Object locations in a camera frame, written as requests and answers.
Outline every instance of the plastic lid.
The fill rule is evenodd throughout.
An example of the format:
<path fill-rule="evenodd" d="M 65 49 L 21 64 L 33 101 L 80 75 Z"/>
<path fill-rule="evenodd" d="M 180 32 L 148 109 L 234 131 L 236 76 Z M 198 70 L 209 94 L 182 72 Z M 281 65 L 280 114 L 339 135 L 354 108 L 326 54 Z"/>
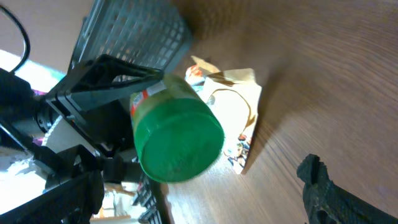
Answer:
<path fill-rule="evenodd" d="M 143 117 L 134 140 L 149 177 L 180 182 L 200 174 L 217 159 L 224 132 L 203 102 L 173 99 Z"/>

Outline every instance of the wooden table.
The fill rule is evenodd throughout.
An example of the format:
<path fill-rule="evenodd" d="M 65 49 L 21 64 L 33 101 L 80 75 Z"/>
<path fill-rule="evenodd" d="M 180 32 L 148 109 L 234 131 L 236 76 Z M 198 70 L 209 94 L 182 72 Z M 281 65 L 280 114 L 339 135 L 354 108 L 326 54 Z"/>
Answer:
<path fill-rule="evenodd" d="M 307 222 L 295 171 L 308 153 L 337 185 L 398 217 L 398 2 L 175 3 L 195 37 L 189 55 L 253 68 L 264 91 L 245 174 L 221 159 L 164 186 L 174 223 Z"/>

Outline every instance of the plastic basket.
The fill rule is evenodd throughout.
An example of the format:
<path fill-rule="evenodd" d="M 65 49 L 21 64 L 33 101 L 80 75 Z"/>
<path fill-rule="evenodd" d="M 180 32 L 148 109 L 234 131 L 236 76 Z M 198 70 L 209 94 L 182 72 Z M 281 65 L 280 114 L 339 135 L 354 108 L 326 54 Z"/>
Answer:
<path fill-rule="evenodd" d="M 71 66 L 108 54 L 171 72 L 192 36 L 177 9 L 163 0 L 96 0 L 85 19 Z"/>

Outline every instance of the green can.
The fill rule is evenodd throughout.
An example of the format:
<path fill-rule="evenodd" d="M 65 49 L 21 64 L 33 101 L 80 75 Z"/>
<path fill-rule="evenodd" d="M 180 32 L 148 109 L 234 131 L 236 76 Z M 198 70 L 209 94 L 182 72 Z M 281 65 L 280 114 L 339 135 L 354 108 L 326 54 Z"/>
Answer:
<path fill-rule="evenodd" d="M 134 142 L 142 169 L 159 182 L 181 182 L 220 155 L 223 129 L 191 86 L 175 75 L 131 95 Z"/>

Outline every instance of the wire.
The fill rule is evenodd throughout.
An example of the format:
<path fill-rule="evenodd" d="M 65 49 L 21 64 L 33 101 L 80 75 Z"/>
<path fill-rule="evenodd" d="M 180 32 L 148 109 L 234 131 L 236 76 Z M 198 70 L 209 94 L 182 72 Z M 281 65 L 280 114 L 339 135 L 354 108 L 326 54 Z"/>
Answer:
<path fill-rule="evenodd" d="M 14 73 L 27 61 L 27 58 L 29 57 L 30 54 L 30 41 L 29 37 L 27 36 L 26 30 L 24 29 L 22 24 L 18 21 L 18 19 L 2 4 L 0 4 L 0 9 L 3 11 L 3 14 L 8 16 L 8 18 L 10 18 L 10 20 L 15 23 L 15 25 L 18 27 L 19 31 L 21 32 L 24 38 L 24 54 L 22 55 L 21 61 L 17 64 L 17 66 L 10 71 L 10 73 Z"/>

